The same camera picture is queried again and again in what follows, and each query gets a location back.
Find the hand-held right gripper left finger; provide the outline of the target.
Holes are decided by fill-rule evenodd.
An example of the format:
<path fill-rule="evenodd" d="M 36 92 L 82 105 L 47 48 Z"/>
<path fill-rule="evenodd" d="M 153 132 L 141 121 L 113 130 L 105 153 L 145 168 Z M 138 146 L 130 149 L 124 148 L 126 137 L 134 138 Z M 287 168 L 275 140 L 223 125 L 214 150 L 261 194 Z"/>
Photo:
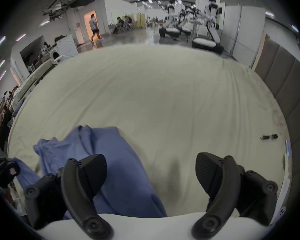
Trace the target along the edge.
<path fill-rule="evenodd" d="M 69 158 L 56 174 L 49 173 L 24 190 L 30 225 L 40 230 L 62 220 L 66 211 L 81 230 L 92 239 L 111 239 L 113 229 L 101 218 L 93 198 L 107 178 L 107 162 L 102 154 L 80 161 Z"/>

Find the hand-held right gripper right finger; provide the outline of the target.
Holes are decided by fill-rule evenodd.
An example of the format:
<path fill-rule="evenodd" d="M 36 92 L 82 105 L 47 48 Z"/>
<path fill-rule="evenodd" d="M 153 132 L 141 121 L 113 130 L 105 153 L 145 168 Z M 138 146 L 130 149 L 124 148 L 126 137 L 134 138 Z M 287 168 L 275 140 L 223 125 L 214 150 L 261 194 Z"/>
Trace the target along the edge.
<path fill-rule="evenodd" d="M 224 227 L 233 211 L 269 226 L 276 208 L 278 186 L 259 173 L 238 165 L 230 155 L 220 158 L 201 152 L 196 177 L 209 196 L 206 213 L 192 227 L 195 239 L 211 239 Z"/>

